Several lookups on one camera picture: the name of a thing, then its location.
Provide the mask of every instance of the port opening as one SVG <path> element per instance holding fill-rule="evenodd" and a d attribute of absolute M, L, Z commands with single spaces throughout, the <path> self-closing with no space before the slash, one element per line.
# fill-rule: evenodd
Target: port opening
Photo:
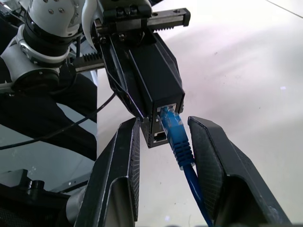
<path fill-rule="evenodd" d="M 156 116 L 156 122 L 159 122 L 159 119 L 158 119 L 158 116 L 160 115 L 160 112 L 161 112 L 161 108 L 163 107 L 172 107 L 174 108 L 174 111 L 176 111 L 176 106 L 177 106 L 177 103 L 174 103 L 174 104 L 170 104 L 170 105 L 164 105 L 164 106 L 160 106 L 157 108 L 157 116 Z"/>
<path fill-rule="evenodd" d="M 164 141 L 166 140 L 166 135 L 165 135 L 165 132 L 158 132 L 158 133 L 155 133 L 154 136 L 153 136 L 153 142 L 154 143 L 157 143 L 157 142 L 161 142 L 161 141 Z"/>

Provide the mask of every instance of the textured gripper pad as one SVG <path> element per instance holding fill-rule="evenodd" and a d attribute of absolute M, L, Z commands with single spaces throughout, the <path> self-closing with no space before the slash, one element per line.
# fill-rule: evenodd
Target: textured gripper pad
<path fill-rule="evenodd" d="M 193 118 L 189 118 L 188 124 L 199 185 L 202 189 L 208 214 L 214 219 L 223 187 L 224 171 L 205 127 Z"/>
<path fill-rule="evenodd" d="M 133 129 L 131 145 L 131 162 L 130 162 L 130 185 L 131 197 L 134 207 L 134 220 L 138 220 L 139 210 L 139 183 L 140 183 L 140 134 L 139 123 L 137 122 Z"/>

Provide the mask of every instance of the screw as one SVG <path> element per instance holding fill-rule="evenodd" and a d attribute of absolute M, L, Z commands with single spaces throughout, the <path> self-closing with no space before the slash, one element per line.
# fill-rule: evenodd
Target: screw
<path fill-rule="evenodd" d="M 137 14 L 138 11 L 137 11 L 137 7 L 136 6 L 130 6 L 129 8 L 131 10 L 131 14 L 133 14 L 133 15 Z"/>
<path fill-rule="evenodd" d="M 130 9 L 130 8 L 126 8 L 126 7 L 125 7 L 124 11 L 125 11 L 125 13 L 126 13 L 127 15 L 130 15 L 130 14 L 131 14 L 131 9 Z"/>
<path fill-rule="evenodd" d="M 124 9 L 123 8 L 119 7 L 116 10 L 117 10 L 118 17 L 124 16 Z"/>
<path fill-rule="evenodd" d="M 101 37 L 100 38 L 100 43 L 105 44 L 106 43 L 106 38 L 105 37 Z"/>
<path fill-rule="evenodd" d="M 124 35 L 124 34 L 120 34 L 120 35 L 119 35 L 119 40 L 120 40 L 121 42 L 123 42 L 123 41 L 125 40 L 125 35 Z"/>
<path fill-rule="evenodd" d="M 26 48 L 24 45 L 21 45 L 21 48 L 22 48 L 24 51 L 26 51 L 26 52 L 28 51 L 27 48 Z"/>

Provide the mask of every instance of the metal bolt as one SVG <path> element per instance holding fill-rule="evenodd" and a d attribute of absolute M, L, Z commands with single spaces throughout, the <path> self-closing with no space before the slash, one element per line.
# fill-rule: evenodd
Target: metal bolt
<path fill-rule="evenodd" d="M 119 34 L 119 40 L 123 42 L 125 40 L 125 35 L 124 34 Z"/>
<path fill-rule="evenodd" d="M 137 14 L 138 10 L 137 10 L 136 6 L 130 6 L 129 8 L 131 10 L 131 14 L 133 14 L 133 15 Z"/>
<path fill-rule="evenodd" d="M 125 11 L 125 13 L 126 13 L 127 15 L 130 15 L 130 14 L 131 14 L 131 9 L 130 9 L 130 8 L 125 8 L 124 11 Z"/>
<path fill-rule="evenodd" d="M 105 44 L 106 43 L 106 38 L 105 37 L 101 37 L 100 38 L 100 43 Z"/>
<path fill-rule="evenodd" d="M 124 9 L 122 7 L 119 7 L 116 9 L 118 17 L 124 16 Z"/>
<path fill-rule="evenodd" d="M 27 54 L 28 49 L 24 45 L 21 46 L 21 49 L 24 54 Z"/>
<path fill-rule="evenodd" d="M 144 117 L 143 118 L 143 123 L 148 123 L 149 118 L 148 117 Z"/>

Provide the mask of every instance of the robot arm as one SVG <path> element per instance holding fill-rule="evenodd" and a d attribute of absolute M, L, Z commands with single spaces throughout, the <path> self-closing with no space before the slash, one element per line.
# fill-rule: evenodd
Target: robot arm
<path fill-rule="evenodd" d="M 30 1 L 25 23 L 0 57 L 0 93 L 52 91 L 70 44 L 82 34 L 85 0 Z"/>

